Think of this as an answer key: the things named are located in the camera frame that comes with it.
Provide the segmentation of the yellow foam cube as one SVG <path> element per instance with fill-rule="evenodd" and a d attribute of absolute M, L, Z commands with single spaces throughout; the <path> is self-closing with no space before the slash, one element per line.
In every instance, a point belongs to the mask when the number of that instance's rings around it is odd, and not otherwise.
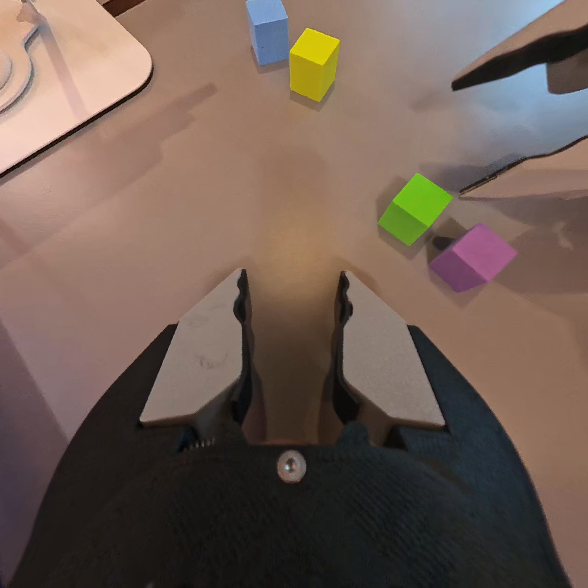
<path fill-rule="evenodd" d="M 305 28 L 289 53 L 291 92 L 321 102 L 334 84 L 340 48 L 340 39 Z"/>

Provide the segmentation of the green foam cube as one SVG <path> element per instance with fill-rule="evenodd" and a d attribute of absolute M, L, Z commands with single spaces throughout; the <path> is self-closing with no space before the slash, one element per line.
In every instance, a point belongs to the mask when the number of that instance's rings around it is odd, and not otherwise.
<path fill-rule="evenodd" d="M 432 227 L 452 200 L 449 192 L 416 173 L 388 204 L 378 219 L 378 227 L 411 246 Z"/>

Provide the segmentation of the purple foam cube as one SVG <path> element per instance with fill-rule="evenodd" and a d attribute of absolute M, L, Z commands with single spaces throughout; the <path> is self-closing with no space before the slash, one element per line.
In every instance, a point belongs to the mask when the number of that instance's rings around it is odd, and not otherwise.
<path fill-rule="evenodd" d="M 465 292 L 490 283 L 517 255 L 508 242 L 478 223 L 440 252 L 429 268 L 454 292 Z"/>

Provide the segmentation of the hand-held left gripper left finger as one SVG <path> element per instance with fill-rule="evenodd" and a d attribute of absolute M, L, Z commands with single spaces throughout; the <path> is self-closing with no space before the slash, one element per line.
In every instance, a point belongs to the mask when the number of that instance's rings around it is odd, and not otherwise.
<path fill-rule="evenodd" d="M 246 271 L 236 269 L 180 318 L 140 415 L 144 427 L 216 434 L 246 374 L 246 287 Z"/>

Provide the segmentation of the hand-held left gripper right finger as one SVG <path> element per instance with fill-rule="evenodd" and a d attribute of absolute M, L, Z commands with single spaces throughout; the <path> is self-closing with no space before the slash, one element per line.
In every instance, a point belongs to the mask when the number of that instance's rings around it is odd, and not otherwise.
<path fill-rule="evenodd" d="M 332 411 L 370 435 L 446 424 L 408 324 L 349 270 L 339 276 L 334 304 Z"/>

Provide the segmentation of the white document stand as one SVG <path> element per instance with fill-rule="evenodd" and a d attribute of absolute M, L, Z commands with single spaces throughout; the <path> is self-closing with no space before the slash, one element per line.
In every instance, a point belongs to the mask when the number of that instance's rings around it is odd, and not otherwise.
<path fill-rule="evenodd" d="M 136 95 L 152 72 L 99 1 L 1 1 L 1 176 Z"/>

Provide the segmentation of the blue foam cube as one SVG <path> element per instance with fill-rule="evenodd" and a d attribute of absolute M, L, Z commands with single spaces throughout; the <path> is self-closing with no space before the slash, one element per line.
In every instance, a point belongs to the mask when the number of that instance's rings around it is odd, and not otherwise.
<path fill-rule="evenodd" d="M 251 44 L 259 66 L 289 59 L 289 21 L 282 1 L 246 1 Z"/>

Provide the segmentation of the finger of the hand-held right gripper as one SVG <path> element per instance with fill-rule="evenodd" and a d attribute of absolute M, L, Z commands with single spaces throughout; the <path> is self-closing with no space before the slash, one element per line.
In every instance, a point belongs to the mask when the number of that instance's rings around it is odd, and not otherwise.
<path fill-rule="evenodd" d="M 562 1 L 456 74 L 452 91 L 545 65 L 548 92 L 587 89 L 587 1 Z"/>
<path fill-rule="evenodd" d="M 587 136 L 550 153 L 516 160 L 460 189 L 466 200 L 587 196 Z"/>

